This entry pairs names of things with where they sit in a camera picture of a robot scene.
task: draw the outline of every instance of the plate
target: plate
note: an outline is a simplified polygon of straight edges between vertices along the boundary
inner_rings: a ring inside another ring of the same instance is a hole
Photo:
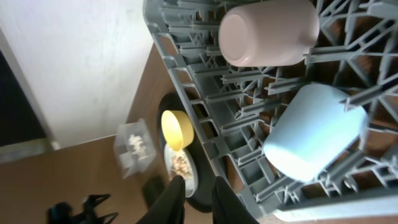
[[[159,109],[157,111],[156,123],[157,123],[157,133],[159,138],[159,147],[161,148],[162,157],[164,157],[164,147],[166,145],[166,140],[163,137],[162,127],[161,127],[161,117],[165,110],[179,110],[185,111],[182,105],[180,97],[175,92],[166,94],[159,104]],[[200,111],[200,114],[205,114],[206,111]],[[188,151],[189,155],[192,157],[195,167],[198,172],[198,188],[195,193],[186,198],[186,202],[192,206],[195,210],[203,213],[210,213],[212,211],[212,192],[213,184],[216,180],[214,171],[210,166],[210,162],[207,159],[205,151],[201,145],[201,142],[195,133],[193,142],[191,145],[187,146],[185,150]],[[226,169],[224,163],[222,162],[222,169]]]
[[[172,170],[175,170],[176,164],[173,164],[173,159],[175,163],[177,161],[184,161],[187,165],[187,172],[191,175],[182,175],[185,180],[185,197],[191,197],[198,188],[198,172],[193,162],[193,159],[186,149],[182,149],[178,152],[174,151],[169,147],[168,144],[164,147],[164,162],[166,165],[167,173],[170,175]]]

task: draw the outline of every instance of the white wall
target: white wall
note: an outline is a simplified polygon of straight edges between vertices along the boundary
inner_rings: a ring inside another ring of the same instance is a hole
[[[0,0],[0,48],[60,147],[126,121],[152,47],[142,2]]]

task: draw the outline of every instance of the clear plastic container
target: clear plastic container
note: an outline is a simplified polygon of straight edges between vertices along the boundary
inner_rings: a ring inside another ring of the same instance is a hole
[[[119,125],[113,150],[122,168],[123,179],[144,172],[156,156],[154,142],[143,119]]]

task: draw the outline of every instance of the plastic container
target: plastic container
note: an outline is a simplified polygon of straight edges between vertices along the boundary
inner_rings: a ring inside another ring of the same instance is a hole
[[[308,182],[366,131],[362,106],[345,111],[345,92],[328,85],[306,85],[268,135],[262,149],[286,176]]]
[[[220,25],[220,50],[237,67],[294,65],[316,44],[319,18],[308,0],[234,7]]]
[[[156,156],[156,148],[143,119],[119,125],[113,150],[122,168],[123,179],[144,172]]]

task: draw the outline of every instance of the black plate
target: black plate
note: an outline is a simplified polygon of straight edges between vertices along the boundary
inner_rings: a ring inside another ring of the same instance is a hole
[[[160,121],[162,118],[162,113],[165,110],[185,111],[180,97],[178,97],[176,93],[166,94],[160,102],[159,109],[157,111],[157,131],[159,135],[159,146],[162,151],[162,156],[164,155],[166,141],[163,137]],[[213,169],[211,169],[210,163],[196,133],[193,142],[186,149],[190,153],[193,162],[195,163],[199,179],[197,190],[192,197],[187,198],[187,202],[200,212],[211,212],[211,191],[213,189],[213,184],[216,177],[213,173]]]

